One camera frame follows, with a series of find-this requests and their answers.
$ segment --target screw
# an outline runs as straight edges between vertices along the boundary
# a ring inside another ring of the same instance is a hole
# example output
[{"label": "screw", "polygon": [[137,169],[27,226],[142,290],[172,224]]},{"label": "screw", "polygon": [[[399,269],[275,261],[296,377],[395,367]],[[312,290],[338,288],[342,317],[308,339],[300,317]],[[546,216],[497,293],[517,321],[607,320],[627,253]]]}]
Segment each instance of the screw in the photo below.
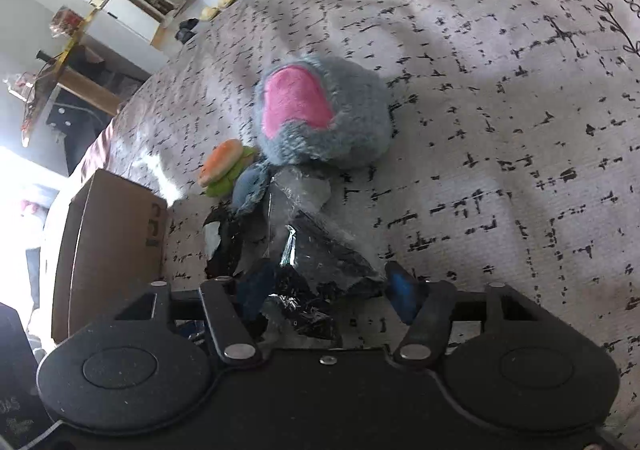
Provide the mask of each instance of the screw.
[{"label": "screw", "polygon": [[232,360],[248,360],[255,354],[255,347],[249,344],[231,344],[225,348],[225,356]]},{"label": "screw", "polygon": [[431,349],[422,344],[407,344],[400,350],[405,360],[426,360],[431,356]]},{"label": "screw", "polygon": [[335,356],[323,356],[320,358],[320,363],[322,365],[335,365],[338,363],[338,358]]}]

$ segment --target cardboard box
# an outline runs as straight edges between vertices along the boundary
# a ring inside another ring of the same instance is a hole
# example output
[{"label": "cardboard box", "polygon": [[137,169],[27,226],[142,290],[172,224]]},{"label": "cardboard box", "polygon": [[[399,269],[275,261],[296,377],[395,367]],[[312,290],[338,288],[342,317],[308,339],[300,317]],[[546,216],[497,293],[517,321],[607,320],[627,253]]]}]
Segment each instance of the cardboard box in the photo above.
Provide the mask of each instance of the cardboard box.
[{"label": "cardboard box", "polygon": [[51,309],[60,343],[158,279],[166,201],[148,188],[97,170],[69,204]]}]

